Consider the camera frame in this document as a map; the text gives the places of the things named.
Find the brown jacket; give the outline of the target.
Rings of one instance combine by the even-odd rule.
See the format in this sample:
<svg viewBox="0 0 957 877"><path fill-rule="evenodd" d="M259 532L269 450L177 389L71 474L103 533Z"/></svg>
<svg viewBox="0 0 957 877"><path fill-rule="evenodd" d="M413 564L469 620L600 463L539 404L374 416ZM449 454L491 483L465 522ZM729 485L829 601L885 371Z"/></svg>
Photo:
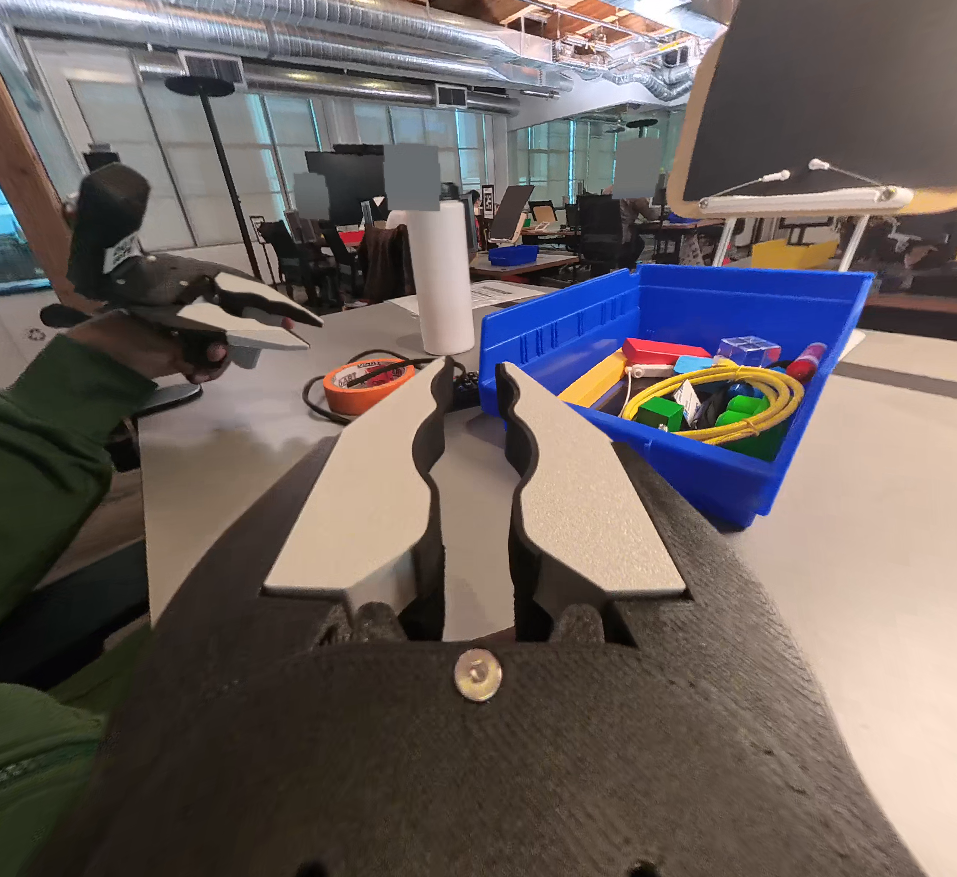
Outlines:
<svg viewBox="0 0 957 877"><path fill-rule="evenodd" d="M407 225L367 225L357 252L363 276L361 298L369 304L415 295Z"/></svg>

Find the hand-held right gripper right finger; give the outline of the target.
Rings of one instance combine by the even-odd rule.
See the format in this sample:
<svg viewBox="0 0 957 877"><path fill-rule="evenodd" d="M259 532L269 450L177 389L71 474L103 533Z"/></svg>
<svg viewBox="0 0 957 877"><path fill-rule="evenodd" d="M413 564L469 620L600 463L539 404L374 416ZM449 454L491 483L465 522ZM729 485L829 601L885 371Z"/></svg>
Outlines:
<svg viewBox="0 0 957 877"><path fill-rule="evenodd" d="M687 598L628 472L633 450L514 363L496 367L496 397L518 477L508 536L516 639L546 642L582 606L599 641L623 641L618 604Z"/></svg>

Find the person's green sweater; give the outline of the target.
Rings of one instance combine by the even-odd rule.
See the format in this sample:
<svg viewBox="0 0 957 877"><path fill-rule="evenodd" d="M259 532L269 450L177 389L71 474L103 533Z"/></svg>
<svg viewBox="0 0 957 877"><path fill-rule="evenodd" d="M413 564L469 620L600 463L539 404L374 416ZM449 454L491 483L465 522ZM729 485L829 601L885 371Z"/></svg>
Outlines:
<svg viewBox="0 0 957 877"><path fill-rule="evenodd" d="M1 874L21 875L85 788L105 718L1 686Z"/></svg>

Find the person's left forearm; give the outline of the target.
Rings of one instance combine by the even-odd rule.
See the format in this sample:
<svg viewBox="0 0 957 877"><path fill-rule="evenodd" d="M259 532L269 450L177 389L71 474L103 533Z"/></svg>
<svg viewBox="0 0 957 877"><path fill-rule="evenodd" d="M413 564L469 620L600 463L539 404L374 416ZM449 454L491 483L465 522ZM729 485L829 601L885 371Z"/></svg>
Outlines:
<svg viewBox="0 0 957 877"><path fill-rule="evenodd" d="M67 335L1 395L1 618L69 548L109 490L106 445L153 378Z"/></svg>

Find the black office chair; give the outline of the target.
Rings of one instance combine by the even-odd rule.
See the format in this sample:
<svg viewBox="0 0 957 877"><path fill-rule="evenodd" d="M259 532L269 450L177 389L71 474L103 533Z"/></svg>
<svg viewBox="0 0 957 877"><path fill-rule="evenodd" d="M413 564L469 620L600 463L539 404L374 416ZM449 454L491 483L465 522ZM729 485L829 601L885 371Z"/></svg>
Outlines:
<svg viewBox="0 0 957 877"><path fill-rule="evenodd" d="M591 278L635 267L638 253L633 226L638 212L634 204L611 195L578 197L579 255Z"/></svg>

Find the blue plastic bin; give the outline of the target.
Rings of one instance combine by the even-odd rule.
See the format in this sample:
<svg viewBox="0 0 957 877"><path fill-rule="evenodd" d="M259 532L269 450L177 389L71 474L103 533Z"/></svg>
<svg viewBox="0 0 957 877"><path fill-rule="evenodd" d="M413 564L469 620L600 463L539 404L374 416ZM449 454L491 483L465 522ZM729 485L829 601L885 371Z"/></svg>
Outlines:
<svg viewBox="0 0 957 877"><path fill-rule="evenodd" d="M821 394L865 306L872 273L736 267L639 265L505 309L481 322L481 409L498 415L495 369L518 365L558 394L625 339L700 346L714 353L726 337L754 334L797 357L828 346L772 462L666 435L614 416L579 413L628 443L696 509L737 528L768 515Z"/></svg>

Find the paper sheets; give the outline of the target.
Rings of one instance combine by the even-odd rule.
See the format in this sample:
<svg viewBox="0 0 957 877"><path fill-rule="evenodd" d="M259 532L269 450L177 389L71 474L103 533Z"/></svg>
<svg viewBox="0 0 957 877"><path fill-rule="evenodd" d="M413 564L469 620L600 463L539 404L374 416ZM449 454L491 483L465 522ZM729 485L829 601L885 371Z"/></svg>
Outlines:
<svg viewBox="0 0 957 877"><path fill-rule="evenodd" d="M484 280L470 287L472 309L501 307L505 304L525 301L547 295L554 289L534 285Z"/></svg>

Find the wooden post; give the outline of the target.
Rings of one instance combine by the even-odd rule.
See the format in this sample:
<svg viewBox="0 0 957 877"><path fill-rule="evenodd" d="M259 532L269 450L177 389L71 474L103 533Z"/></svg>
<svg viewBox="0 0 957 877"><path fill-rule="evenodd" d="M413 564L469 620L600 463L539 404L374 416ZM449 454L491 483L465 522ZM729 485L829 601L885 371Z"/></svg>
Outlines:
<svg viewBox="0 0 957 877"><path fill-rule="evenodd" d="M89 314L92 308L66 275L70 231L60 199L5 81L1 82L1 186L34 260L59 301Z"/></svg>

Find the white water bottle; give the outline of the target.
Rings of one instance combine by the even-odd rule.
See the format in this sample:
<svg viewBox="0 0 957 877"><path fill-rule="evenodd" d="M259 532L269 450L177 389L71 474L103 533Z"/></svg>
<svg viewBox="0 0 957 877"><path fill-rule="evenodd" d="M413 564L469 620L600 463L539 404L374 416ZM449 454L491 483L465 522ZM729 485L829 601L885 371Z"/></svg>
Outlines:
<svg viewBox="0 0 957 877"><path fill-rule="evenodd" d="M464 206L440 201L437 211L406 218L423 347L434 356L467 353L475 331Z"/></svg>

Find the clear plastic cube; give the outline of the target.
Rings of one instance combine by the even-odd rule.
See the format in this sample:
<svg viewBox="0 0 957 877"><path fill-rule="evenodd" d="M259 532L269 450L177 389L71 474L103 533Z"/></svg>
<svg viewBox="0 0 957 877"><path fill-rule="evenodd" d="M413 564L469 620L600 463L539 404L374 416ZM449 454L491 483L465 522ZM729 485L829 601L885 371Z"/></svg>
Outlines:
<svg viewBox="0 0 957 877"><path fill-rule="evenodd" d="M778 343L756 335L742 335L721 339L715 358L739 366L771 368L779 363L781 353Z"/></svg>

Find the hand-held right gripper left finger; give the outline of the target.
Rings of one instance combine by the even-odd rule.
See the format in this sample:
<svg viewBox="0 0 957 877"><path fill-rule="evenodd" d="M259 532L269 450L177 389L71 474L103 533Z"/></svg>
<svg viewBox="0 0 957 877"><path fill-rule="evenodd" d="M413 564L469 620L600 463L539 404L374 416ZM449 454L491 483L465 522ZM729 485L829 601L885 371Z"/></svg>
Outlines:
<svg viewBox="0 0 957 877"><path fill-rule="evenodd" d="M430 473L455 365L437 358L341 431L267 574L269 596L387 605L412 640L445 627L445 548Z"/></svg>

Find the yellow block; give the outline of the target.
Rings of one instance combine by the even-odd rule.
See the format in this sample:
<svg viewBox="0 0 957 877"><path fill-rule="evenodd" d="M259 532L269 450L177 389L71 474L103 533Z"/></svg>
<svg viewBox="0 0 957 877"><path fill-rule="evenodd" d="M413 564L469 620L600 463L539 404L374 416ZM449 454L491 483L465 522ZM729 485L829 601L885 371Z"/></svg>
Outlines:
<svg viewBox="0 0 957 877"><path fill-rule="evenodd" d="M571 382L557 397L570 405L594 407L626 378L627 358L621 349L603 358Z"/></svg>

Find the red block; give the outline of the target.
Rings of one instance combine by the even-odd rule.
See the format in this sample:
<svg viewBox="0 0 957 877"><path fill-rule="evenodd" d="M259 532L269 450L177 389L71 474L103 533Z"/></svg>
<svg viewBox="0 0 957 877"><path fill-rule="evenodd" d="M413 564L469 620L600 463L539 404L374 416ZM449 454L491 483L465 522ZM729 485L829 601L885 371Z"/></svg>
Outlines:
<svg viewBox="0 0 957 877"><path fill-rule="evenodd" d="M674 367L682 357L705 359L708 363L712 355L706 350L692 345L628 337L620 351L628 366L669 366Z"/></svg>

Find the white board stand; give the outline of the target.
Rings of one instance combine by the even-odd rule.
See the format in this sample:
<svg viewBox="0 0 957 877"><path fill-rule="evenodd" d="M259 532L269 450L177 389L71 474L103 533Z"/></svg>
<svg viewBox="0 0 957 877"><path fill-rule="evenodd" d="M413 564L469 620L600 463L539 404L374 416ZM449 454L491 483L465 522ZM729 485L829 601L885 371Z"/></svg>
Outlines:
<svg viewBox="0 0 957 877"><path fill-rule="evenodd" d="M728 187L698 201L700 212L726 214L722 237L711 263L713 267L718 268L724 264L724 256L730 248L734 224L739 218L827 213L856 216L858 219L838 265L838 270L846 273L851 269L869 219L877 214L909 215L912 212L910 206L917 199L915 190L864 177L838 168L820 158L812 158L807 163L807 169L812 173L828 172L850 177L855 180L856 185L817 192L773 195L758 195L749 191L750 187L788 181L792 177L792 172L789 169L783 169Z"/></svg>

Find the dark green block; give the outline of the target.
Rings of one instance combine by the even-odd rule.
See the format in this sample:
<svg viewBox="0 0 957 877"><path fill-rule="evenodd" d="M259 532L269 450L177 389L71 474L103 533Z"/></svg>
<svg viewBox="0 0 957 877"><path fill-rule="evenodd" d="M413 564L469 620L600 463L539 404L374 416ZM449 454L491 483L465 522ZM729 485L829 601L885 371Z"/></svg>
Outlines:
<svg viewBox="0 0 957 877"><path fill-rule="evenodd" d="M651 429L677 433L684 426L684 407L667 398L653 397L637 407L632 421Z"/></svg>

